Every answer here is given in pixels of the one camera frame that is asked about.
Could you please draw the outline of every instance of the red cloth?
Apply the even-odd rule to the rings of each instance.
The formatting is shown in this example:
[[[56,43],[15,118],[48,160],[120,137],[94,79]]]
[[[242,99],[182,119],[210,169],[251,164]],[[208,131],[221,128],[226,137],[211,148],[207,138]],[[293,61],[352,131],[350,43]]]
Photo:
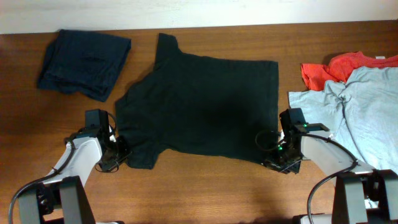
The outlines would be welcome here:
[[[398,55],[387,59],[375,59],[363,55],[362,52],[347,53],[332,58],[329,66],[301,64],[301,74],[305,85],[310,90],[321,91],[327,80],[347,82],[353,70],[362,66],[369,68],[398,67]]]

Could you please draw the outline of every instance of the black t-shirt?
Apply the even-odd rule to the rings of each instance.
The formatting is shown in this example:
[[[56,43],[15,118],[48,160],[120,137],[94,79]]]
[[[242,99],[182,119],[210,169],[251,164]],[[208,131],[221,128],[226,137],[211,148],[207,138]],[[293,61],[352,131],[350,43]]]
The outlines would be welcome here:
[[[151,169],[165,149],[260,164],[254,138],[277,131],[277,101],[277,62],[186,54],[159,34],[154,71],[116,102],[127,164]]]

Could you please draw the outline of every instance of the t-shirt sleeve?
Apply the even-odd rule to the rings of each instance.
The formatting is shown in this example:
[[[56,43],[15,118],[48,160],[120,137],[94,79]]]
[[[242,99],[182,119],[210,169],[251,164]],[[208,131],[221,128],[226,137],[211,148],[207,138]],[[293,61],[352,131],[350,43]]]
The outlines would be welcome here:
[[[163,63],[173,58],[180,50],[178,49],[178,42],[172,35],[159,34],[157,42],[155,67],[160,68]]]

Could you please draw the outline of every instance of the table surface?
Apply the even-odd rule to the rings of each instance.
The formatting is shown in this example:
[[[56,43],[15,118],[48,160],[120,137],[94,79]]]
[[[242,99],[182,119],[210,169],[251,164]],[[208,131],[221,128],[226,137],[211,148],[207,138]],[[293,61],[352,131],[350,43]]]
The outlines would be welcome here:
[[[288,91],[306,90],[301,63],[327,64],[359,50],[370,57],[398,54],[397,21],[105,31],[132,39],[132,49],[111,96],[101,103],[36,88],[45,48],[57,34],[0,35],[1,223],[14,192],[58,161],[63,138],[83,127],[84,112],[114,113],[114,102],[152,70],[159,32],[175,35],[186,53],[279,62],[279,112],[288,107]],[[299,174],[284,175],[246,161],[166,150],[153,170],[93,170],[85,190],[102,222],[284,223],[306,212],[308,194],[323,177],[310,161]],[[312,210],[330,213],[332,205],[333,185],[327,183]],[[17,207],[14,218],[18,223]]]

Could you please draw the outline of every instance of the folded dark blue clothing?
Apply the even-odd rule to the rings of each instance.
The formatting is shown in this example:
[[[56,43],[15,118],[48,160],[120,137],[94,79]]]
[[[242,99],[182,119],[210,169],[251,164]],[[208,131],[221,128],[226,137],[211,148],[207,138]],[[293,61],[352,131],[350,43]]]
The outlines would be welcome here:
[[[46,50],[37,86],[106,101],[126,62],[131,40],[90,31],[61,30]]]

